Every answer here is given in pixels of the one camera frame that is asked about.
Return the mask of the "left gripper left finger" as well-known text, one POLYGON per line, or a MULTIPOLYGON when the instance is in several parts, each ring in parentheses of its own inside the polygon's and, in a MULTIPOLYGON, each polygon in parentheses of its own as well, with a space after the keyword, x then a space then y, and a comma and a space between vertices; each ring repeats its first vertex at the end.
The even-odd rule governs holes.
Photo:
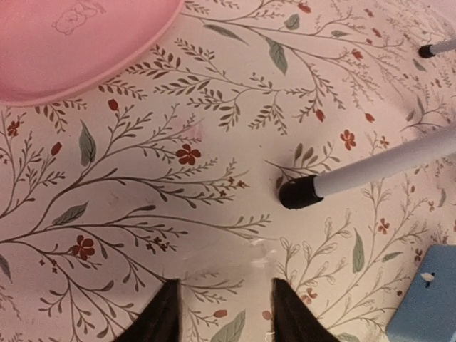
POLYGON ((115 342, 178 342, 182 332, 180 280, 169 279, 115 342))

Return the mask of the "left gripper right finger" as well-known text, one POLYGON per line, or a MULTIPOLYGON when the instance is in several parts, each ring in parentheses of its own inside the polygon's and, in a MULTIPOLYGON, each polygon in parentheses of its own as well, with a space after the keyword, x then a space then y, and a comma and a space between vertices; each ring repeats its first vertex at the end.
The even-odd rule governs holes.
POLYGON ((272 324, 276 342, 338 342, 284 279, 272 280, 272 324))

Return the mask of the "light blue music stand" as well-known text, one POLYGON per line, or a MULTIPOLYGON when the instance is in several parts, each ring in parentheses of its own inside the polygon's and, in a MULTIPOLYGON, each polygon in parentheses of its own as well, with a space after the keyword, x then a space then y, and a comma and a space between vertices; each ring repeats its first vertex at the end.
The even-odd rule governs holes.
POLYGON ((426 61, 453 48, 453 41, 426 46, 400 43, 398 58, 410 61, 419 71, 418 75, 406 73, 397 63, 380 62, 382 79, 396 95, 405 100, 406 106, 386 108, 380 105, 378 109, 390 116, 387 122, 389 130, 415 130, 414 139, 403 141, 395 147, 383 147, 381 153, 337 170, 289 180, 279 190, 282 205, 288 209, 301 209, 329 195, 390 177, 431 160, 455 156, 455 121, 450 118, 450 104, 441 95, 437 95, 436 102, 431 103, 432 87, 425 84, 424 79, 428 72, 426 61))

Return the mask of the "blue metronome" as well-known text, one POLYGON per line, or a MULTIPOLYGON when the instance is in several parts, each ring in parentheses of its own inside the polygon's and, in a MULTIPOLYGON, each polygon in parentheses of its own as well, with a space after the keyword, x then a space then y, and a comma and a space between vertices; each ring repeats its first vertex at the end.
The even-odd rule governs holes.
POLYGON ((433 245, 387 328, 389 341, 455 340, 455 246, 433 245))

